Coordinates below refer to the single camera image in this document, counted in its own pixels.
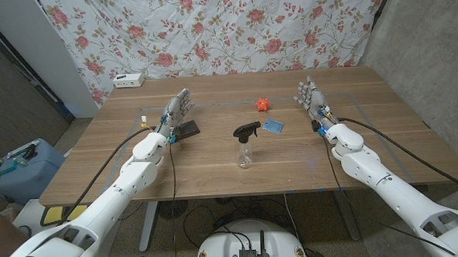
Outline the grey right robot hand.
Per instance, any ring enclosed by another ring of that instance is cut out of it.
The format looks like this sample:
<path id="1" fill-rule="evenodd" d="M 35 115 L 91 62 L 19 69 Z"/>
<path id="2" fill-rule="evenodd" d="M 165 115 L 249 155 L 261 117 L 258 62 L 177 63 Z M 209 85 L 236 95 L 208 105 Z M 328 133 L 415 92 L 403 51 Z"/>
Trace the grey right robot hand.
<path id="1" fill-rule="evenodd" d="M 312 123 L 318 129 L 329 129 L 338 123 L 333 117 L 330 106 L 323 93 L 318 89 L 313 78 L 309 75 L 306 82 L 299 82 L 298 94 L 294 101 L 303 107 Z"/>

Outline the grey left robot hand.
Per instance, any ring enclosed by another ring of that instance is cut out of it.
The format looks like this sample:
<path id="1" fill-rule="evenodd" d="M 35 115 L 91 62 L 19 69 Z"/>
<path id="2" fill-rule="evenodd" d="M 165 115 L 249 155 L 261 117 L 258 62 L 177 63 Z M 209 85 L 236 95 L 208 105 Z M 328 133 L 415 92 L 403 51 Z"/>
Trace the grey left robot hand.
<path id="1" fill-rule="evenodd" d="M 173 130 L 181 126 L 187 112 L 195 105 L 190 100 L 190 89 L 187 87 L 172 97 L 167 106 L 165 106 L 155 132 L 166 138 L 170 137 Z"/>

